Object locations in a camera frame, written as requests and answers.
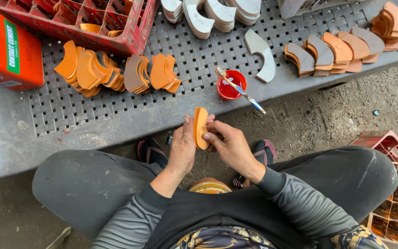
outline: sandal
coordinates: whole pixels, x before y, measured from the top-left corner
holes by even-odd
[[[142,140],[138,144],[138,157],[143,163],[157,163],[161,168],[165,168],[169,160],[162,151],[162,148],[155,139]]]
[[[274,158],[276,158],[276,149],[273,143],[268,139],[259,141],[251,152],[253,151],[255,151],[253,153],[254,158],[265,166],[272,164]],[[242,189],[245,181],[246,178],[238,173],[233,179],[233,186],[235,189]]]

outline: green label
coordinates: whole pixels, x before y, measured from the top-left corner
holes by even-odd
[[[16,26],[4,19],[7,45],[7,71],[19,74],[18,31]]]

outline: stack of white pieces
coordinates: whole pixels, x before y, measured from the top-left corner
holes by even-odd
[[[180,22],[184,15],[184,8],[182,2],[179,0],[161,0],[162,8],[164,9],[165,18],[173,24]]]
[[[214,25],[213,19],[205,18],[198,12],[198,8],[202,7],[203,2],[204,0],[184,0],[183,2],[188,25],[199,39],[207,39]]]
[[[237,8],[227,7],[218,0],[205,0],[205,12],[214,19],[214,27],[221,32],[230,32],[234,28]]]
[[[236,7],[236,19],[245,24],[253,25],[260,17],[262,0],[224,0],[225,5]]]

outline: orange can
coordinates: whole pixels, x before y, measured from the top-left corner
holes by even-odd
[[[14,91],[44,84],[41,41],[0,14],[0,86]]]

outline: black pants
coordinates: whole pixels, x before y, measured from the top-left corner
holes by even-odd
[[[384,154],[361,147],[342,147],[269,165],[294,175],[361,222],[396,189],[395,167]],[[72,228],[91,238],[116,210],[162,169],[100,151],[61,151],[37,169],[33,194]],[[279,248],[305,248],[307,241],[250,186],[221,195],[176,190],[146,248],[168,248],[194,229],[239,225],[255,229]]]

